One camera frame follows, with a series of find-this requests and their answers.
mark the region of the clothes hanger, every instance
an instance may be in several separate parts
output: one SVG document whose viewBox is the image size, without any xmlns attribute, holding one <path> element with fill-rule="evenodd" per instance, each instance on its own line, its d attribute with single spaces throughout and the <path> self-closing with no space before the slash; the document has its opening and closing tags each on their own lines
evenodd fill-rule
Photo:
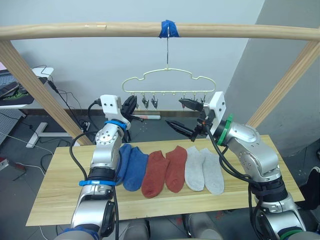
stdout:
<svg viewBox="0 0 320 240">
<path fill-rule="evenodd" d="M 133 77 L 130 77 L 130 78 L 127 78 L 126 80 L 123 81 L 122 83 L 122 90 L 126 93 L 131 93 L 131 94 L 135 94 L 135 93 L 141 93 L 141 94 L 146 94 L 146 93 L 151 93 L 153 95 L 155 95 L 156 93 L 162 93 L 163 95 L 165 93 L 171 93 L 173 95 L 175 95 L 176 93 L 204 93 L 204 94 L 207 94 L 207 93 L 210 93 L 210 92 L 214 92 L 216 90 L 216 82 L 211 79 L 210 77 L 207 77 L 207 76 L 198 76 L 198 77 L 194 77 L 192 72 L 190 71 L 187 71 L 187 70 L 184 70 L 184 69 L 179 69 L 179 68 L 171 68 L 169 67 L 169 37 L 170 37 L 170 34 L 169 34 L 169 27 L 167 28 L 168 30 L 168 37 L 166 38 L 166 68 L 163 68 L 163 69 L 156 69 L 156 70 L 151 70 L 151 71 L 147 71 L 143 74 L 143 77 L 142 78 L 139 78 L 137 76 L 133 76 Z M 213 83 L 214 85 L 214 88 L 212 90 L 171 90 L 171 91 L 168 91 L 168 90 L 125 90 L 125 83 L 130 81 L 130 80 L 138 80 L 138 81 L 143 81 L 147 78 L 147 75 L 149 74 L 152 74 L 152 73 L 156 73 L 156 72 L 169 72 L 169 71 L 177 71 L 177 72 L 183 72 L 183 73 L 186 73 L 186 74 L 189 74 L 190 75 L 190 78 L 193 79 L 193 80 L 199 80 L 199 79 L 206 79 L 206 80 L 209 80 Z"/>
</svg>

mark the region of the floor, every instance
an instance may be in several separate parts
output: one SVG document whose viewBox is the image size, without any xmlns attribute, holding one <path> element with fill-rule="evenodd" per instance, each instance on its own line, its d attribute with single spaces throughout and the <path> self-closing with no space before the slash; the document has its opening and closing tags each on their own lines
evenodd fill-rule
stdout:
<svg viewBox="0 0 320 240">
<path fill-rule="evenodd" d="M 165 119 L 174 119 L 183 122 L 186 126 L 193 128 L 196 124 L 195 118 L 163 118 L 161 120 L 147 120 L 144 123 L 133 121 L 131 128 L 131 138 L 133 142 L 163 141 L 184 139 L 184 136 L 170 129 Z M 98 127 L 104 124 L 103 116 L 93 116 L 93 120 Z M 40 122 L 48 122 L 46 132 L 63 132 L 62 128 L 49 116 L 27 116 L 11 131 L 10 135 L 24 141 L 28 141 L 33 132 L 28 125 L 35 129 Z M 56 149 L 57 145 L 64 146 L 65 142 L 60 139 L 42 138 L 37 146 L 46 148 L 50 151 Z M 40 159 L 48 151 L 39 148 L 25 148 L 26 143 L 16 139 L 7 138 L 0 146 L 0 156 L 8 157 L 13 162 L 21 162 L 29 165 L 40 165 Z M 294 179 L 298 185 L 303 184 L 309 175 L 312 167 L 319 166 L 320 161 L 316 157 L 316 150 L 320 147 L 320 142 L 314 142 L 298 154 L 285 157 L 284 161 L 288 165 Z M 48 167 L 51 156 L 43 158 L 43 165 Z M 30 210 L 40 188 L 43 175 L 39 169 L 28 167 L 26 174 L 15 181 L 3 179 L 0 175 L 0 240 L 40 240 L 42 237 L 38 226 L 26 227 Z M 320 208 L 312 214 L 320 221 Z M 256 239 L 249 222 L 248 209 L 236 209 L 233 211 L 213 211 L 209 212 L 210 218 L 217 224 L 225 240 L 237 239 Z M 310 219 L 310 212 L 305 212 L 304 219 Z M 181 215 L 149 218 L 151 229 L 151 240 L 164 240 L 174 238 L 185 238 L 186 233 L 182 225 Z M 120 223 L 120 239 L 123 239 L 124 232 L 129 221 Z M 310 228 L 314 227 L 314 222 L 310 223 Z M 56 236 L 56 229 L 60 233 L 68 225 L 42 226 L 43 234 L 48 240 L 53 240 Z"/>
</svg>

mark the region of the wooden frame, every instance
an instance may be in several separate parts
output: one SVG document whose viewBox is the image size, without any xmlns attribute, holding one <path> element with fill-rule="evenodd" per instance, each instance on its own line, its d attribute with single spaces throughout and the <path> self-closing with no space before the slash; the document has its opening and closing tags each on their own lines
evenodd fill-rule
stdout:
<svg viewBox="0 0 320 240">
<path fill-rule="evenodd" d="M 183 38 L 264 38 L 310 41 L 247 122 L 248 125 L 255 128 L 276 107 L 320 54 L 320 30 L 318 28 L 203 23 L 177 23 L 176 27 L 179 36 Z M 73 37 L 158 37 L 160 32 L 161 23 L 158 22 L 90 22 L 3 26 L 0 27 L 0 61 L 74 138 L 81 133 L 80 129 L 48 90 L 40 84 L 38 78 L 10 43 L 10 40 Z M 91 144 L 87 137 L 80 138 L 79 143 L 81 145 Z"/>
</svg>

